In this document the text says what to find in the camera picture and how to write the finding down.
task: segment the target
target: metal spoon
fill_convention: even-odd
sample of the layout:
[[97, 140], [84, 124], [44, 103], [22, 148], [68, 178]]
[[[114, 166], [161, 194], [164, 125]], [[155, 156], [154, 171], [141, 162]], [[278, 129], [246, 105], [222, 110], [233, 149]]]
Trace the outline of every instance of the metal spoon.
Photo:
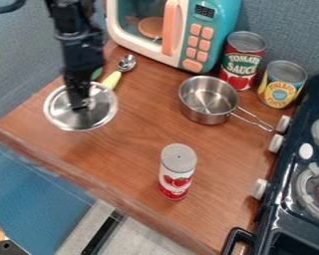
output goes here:
[[134, 55], [128, 54], [123, 56], [118, 62], [118, 71], [111, 73], [102, 84], [105, 88], [113, 90], [122, 77], [122, 73], [131, 70], [137, 63]]

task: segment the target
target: microwave display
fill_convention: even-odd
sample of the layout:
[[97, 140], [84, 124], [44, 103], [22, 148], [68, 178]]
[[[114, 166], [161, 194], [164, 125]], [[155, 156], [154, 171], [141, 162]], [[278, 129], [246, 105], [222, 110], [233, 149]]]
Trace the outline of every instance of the microwave display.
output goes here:
[[215, 10], [196, 4], [195, 13], [212, 19]]

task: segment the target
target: pineapple can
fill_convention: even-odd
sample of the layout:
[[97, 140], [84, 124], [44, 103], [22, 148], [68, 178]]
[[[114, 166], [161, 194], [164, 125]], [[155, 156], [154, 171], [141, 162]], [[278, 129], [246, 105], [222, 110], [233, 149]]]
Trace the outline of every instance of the pineapple can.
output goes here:
[[227, 37], [219, 78], [238, 91], [254, 86], [258, 66], [265, 54], [265, 42], [257, 34], [248, 31], [231, 33]]
[[298, 98], [306, 80], [305, 70], [297, 64], [273, 61], [267, 66], [257, 94], [269, 107], [286, 109]]
[[166, 146], [160, 154], [159, 192], [170, 200], [184, 199], [197, 165], [195, 151], [181, 143]]

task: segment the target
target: can lid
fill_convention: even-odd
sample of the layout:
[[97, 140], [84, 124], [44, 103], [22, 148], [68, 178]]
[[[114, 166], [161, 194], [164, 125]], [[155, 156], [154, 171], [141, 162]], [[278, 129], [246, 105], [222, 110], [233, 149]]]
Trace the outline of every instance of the can lid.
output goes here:
[[227, 42], [239, 52], [261, 52], [266, 48], [261, 36], [248, 31], [231, 33]]
[[160, 154], [162, 164], [174, 172], [188, 172], [197, 165], [195, 151], [181, 143], [173, 143], [163, 149]]
[[268, 64], [267, 71], [270, 76], [286, 83], [299, 84], [305, 82], [307, 79], [305, 70], [289, 61], [273, 61]]

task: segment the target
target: stove knob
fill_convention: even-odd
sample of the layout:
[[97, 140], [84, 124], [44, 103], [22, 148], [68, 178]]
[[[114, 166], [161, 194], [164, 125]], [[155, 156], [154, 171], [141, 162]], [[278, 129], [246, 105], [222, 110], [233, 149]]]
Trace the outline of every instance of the stove knob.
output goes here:
[[299, 156], [304, 160], [308, 160], [313, 155], [313, 146], [310, 143], [303, 143], [299, 148]]
[[272, 141], [271, 141], [271, 144], [269, 145], [268, 150], [273, 152], [273, 153], [277, 153], [278, 150], [280, 149], [283, 141], [284, 141], [284, 136], [283, 135], [275, 134], [273, 139], [272, 139]]
[[255, 182], [255, 186], [252, 190], [252, 196], [256, 199], [256, 200], [261, 200], [261, 198], [263, 197], [265, 191], [266, 191], [266, 187], [267, 187], [267, 180], [265, 179], [257, 179]]
[[291, 117], [282, 116], [278, 123], [277, 131], [286, 132], [288, 126], [290, 125], [290, 122], [291, 122]]

